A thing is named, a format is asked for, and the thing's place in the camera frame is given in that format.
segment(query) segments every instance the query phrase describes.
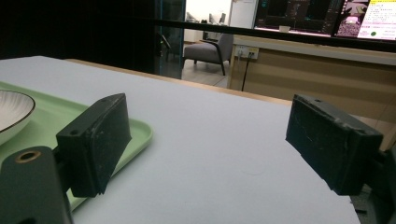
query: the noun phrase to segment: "monitor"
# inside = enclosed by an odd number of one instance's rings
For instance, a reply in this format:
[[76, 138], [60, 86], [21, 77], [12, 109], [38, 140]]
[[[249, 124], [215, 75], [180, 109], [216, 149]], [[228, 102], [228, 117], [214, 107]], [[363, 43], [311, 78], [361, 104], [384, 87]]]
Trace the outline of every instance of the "monitor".
[[212, 13], [209, 13], [209, 23], [218, 24], [217, 22], [215, 22], [215, 19], [213, 18]]
[[255, 29], [278, 31], [289, 26], [291, 33], [332, 36], [344, 0], [261, 0]]
[[224, 22], [225, 22], [225, 13], [221, 13], [221, 18], [220, 18], [219, 23], [224, 24]]
[[188, 22], [197, 22], [198, 20], [196, 20], [190, 12], [186, 12], [186, 21]]
[[334, 35], [396, 40], [396, 0], [344, 0]]

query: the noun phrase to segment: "white table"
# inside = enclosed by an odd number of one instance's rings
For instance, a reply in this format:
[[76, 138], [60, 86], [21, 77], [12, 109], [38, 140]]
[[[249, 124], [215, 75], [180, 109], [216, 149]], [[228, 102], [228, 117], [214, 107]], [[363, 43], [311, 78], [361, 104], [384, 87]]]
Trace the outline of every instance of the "white table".
[[359, 223], [285, 141], [287, 105], [44, 57], [0, 61], [0, 80], [85, 105], [125, 92], [154, 130], [76, 223]]

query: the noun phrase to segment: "chair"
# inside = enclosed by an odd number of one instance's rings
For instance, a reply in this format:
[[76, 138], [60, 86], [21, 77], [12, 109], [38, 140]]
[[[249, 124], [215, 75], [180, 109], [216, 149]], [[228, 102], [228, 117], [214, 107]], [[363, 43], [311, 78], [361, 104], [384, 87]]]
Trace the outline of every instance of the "chair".
[[217, 63], [221, 65], [222, 73], [225, 76], [224, 61], [231, 60], [231, 53], [233, 51], [233, 35], [222, 34], [218, 42], [205, 41], [202, 44], [193, 44], [184, 48], [183, 64], [187, 59], [205, 63]]

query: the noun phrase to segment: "wall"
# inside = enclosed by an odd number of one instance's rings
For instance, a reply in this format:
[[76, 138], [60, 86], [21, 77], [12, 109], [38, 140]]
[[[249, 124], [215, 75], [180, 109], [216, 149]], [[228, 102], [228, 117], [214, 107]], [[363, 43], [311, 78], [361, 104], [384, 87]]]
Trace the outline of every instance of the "wall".
[[225, 24], [230, 18], [230, 8], [232, 0], [186, 0], [186, 12], [198, 21], [209, 21], [209, 13], [212, 13], [216, 22], [219, 22], [221, 13], [226, 14]]
[[[269, 40], [257, 41], [266, 43]], [[292, 100], [295, 93], [312, 95], [347, 113], [369, 118], [369, 124], [382, 129], [379, 131], [388, 139], [384, 149], [396, 141], [393, 125], [396, 124], [396, 65], [354, 62], [284, 50], [260, 49], [258, 60], [249, 63], [245, 91], [284, 100]], [[364, 53], [396, 64], [395, 54], [362, 50], [361, 54]], [[246, 65], [246, 59], [239, 62], [236, 57], [232, 59], [230, 89], [241, 90]]]

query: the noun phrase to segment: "white plate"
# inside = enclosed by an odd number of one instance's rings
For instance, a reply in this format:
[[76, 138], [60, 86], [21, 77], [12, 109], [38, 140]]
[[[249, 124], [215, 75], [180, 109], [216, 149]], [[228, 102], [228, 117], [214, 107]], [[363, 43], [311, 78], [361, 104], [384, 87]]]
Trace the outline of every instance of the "white plate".
[[32, 97], [0, 90], [0, 145], [26, 126], [34, 110], [35, 100]]

